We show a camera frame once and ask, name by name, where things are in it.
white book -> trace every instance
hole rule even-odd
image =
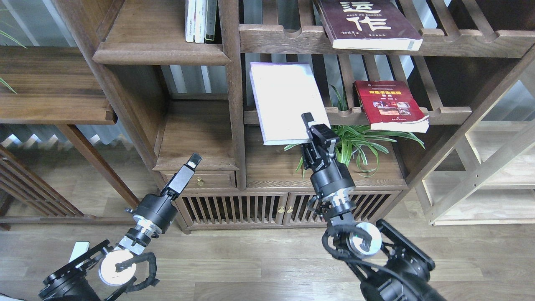
[[[195,2],[195,43],[204,43],[206,36],[206,7],[207,0]]]
[[[264,145],[310,142],[306,112],[331,127],[308,63],[251,63],[250,77]]]
[[[193,43],[195,37],[195,0],[186,0],[186,42]]]

white disc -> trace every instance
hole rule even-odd
[[[106,255],[104,260],[102,260],[100,269],[98,269],[98,274],[101,280],[113,287],[128,282],[128,280],[135,274],[136,264],[132,264],[131,267],[121,272],[116,271],[115,264],[119,264],[133,257],[134,255],[128,250],[115,250]]]

book spine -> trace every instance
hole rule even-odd
[[[213,41],[216,36],[217,0],[208,0],[206,8],[206,36],[205,40]]]
[[[206,35],[207,0],[196,0],[195,4],[195,43],[203,44]]]
[[[186,42],[193,43],[195,37],[195,0],[186,0]]]
[[[331,24],[327,20],[327,16],[325,15],[324,9],[323,9],[323,3],[322,0],[314,0],[314,4],[316,5],[316,9],[318,10],[318,14],[320,19],[322,20],[323,27],[325,29],[325,33],[327,34],[327,37],[331,41],[331,45],[334,42],[334,32]]]

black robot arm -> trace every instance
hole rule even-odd
[[[336,157],[340,138],[325,124],[314,122],[310,113],[302,115],[310,142],[301,145],[303,166],[310,177],[321,209],[309,208],[323,216],[327,230],[322,237],[326,251],[344,261],[361,282],[367,301],[443,301],[427,282],[435,268],[433,260],[384,220],[376,225],[357,223],[351,213],[356,206],[348,193],[354,182],[347,167]],[[382,235],[392,243],[383,242]],[[384,266],[364,261],[382,250]]]

cabinet door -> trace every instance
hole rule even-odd
[[[382,218],[382,213],[401,191],[362,191],[349,194],[356,207],[352,214],[356,221],[371,221]],[[282,220],[283,225],[315,226],[326,222],[316,213],[307,209],[307,203],[314,196],[310,192],[291,192],[286,204],[286,212]],[[320,202],[316,200],[311,204],[318,209]]]
[[[191,229],[281,225],[287,193],[181,196],[176,206]]]

